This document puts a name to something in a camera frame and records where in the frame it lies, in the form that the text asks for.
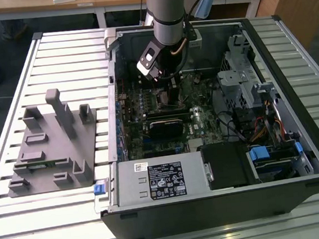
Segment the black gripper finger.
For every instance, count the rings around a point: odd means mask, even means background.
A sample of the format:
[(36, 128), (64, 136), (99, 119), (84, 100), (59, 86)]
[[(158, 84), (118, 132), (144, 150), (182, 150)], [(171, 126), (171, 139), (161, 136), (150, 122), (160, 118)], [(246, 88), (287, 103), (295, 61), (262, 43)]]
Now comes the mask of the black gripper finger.
[(179, 105), (179, 84), (177, 79), (172, 78), (168, 82), (168, 102), (170, 105)]

